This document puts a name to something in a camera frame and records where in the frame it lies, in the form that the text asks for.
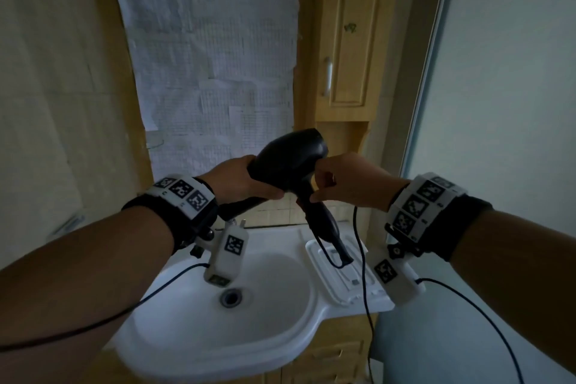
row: white tracking band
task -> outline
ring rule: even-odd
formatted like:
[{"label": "white tracking band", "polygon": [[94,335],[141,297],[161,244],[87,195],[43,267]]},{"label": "white tracking band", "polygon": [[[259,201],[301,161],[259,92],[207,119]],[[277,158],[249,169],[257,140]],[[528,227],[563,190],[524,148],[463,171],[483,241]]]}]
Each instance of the white tracking band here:
[{"label": "white tracking band", "polygon": [[424,232],[454,198],[466,190],[435,173],[418,175],[388,210],[387,222],[418,244]]},{"label": "white tracking band", "polygon": [[208,187],[186,175],[170,174],[150,187],[145,194],[161,197],[189,219],[195,218],[214,195]]}]

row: hand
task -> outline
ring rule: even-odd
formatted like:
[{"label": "hand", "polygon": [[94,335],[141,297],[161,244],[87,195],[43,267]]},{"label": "hand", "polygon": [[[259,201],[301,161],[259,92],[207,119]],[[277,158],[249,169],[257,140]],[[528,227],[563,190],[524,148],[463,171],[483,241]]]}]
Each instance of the hand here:
[{"label": "hand", "polygon": [[314,177],[319,190],[310,196],[310,202],[336,200],[382,211],[388,210],[394,195],[410,182],[394,178],[353,152],[318,160]]},{"label": "hand", "polygon": [[198,177],[212,187],[216,202],[220,205],[243,201],[253,196],[282,199],[284,191],[250,177],[246,168],[254,158],[254,155],[246,155],[229,159]]}]

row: white sink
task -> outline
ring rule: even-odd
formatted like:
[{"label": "white sink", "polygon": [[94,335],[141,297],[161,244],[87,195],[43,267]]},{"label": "white sink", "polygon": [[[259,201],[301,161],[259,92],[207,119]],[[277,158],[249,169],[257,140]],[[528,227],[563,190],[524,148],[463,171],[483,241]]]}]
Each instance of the white sink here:
[{"label": "white sink", "polygon": [[[340,231],[350,245],[350,225],[340,224]],[[323,319],[364,313],[361,299],[343,306],[330,295],[306,254],[306,242],[313,239],[307,226],[251,229],[249,234],[242,271],[229,289],[207,284],[205,269],[195,268],[126,320],[114,344],[136,374],[192,383],[263,373],[298,356]],[[198,260],[188,251],[169,260],[146,294],[209,258]],[[228,302],[240,293],[240,303],[223,306],[225,292]],[[384,292],[373,296],[371,312],[393,308]]]}]

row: sink drain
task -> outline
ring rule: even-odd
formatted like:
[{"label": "sink drain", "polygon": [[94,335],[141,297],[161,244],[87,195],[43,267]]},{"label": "sink drain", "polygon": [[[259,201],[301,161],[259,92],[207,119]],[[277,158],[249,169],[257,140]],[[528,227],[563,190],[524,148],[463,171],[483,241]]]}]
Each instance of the sink drain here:
[{"label": "sink drain", "polygon": [[220,304],[224,308],[234,308],[242,302],[242,291],[239,288],[229,288],[220,295]]}]

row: black hair dryer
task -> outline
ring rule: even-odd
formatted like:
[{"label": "black hair dryer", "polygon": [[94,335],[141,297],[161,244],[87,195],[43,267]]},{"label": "black hair dryer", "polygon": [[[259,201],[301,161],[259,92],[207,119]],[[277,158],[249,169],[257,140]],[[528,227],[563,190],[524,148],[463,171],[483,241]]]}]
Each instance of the black hair dryer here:
[{"label": "black hair dryer", "polygon": [[[294,193],[316,239],[321,238],[334,246],[343,267],[353,259],[340,240],[340,231],[332,213],[322,202],[310,202],[310,196],[314,192],[310,183],[314,165],[327,155],[328,147],[320,132],[316,129],[304,129],[268,143],[248,165],[248,173],[257,181]],[[260,197],[250,197],[240,202],[224,204],[220,206],[218,215],[223,220],[231,220],[265,201],[266,199]]]}]

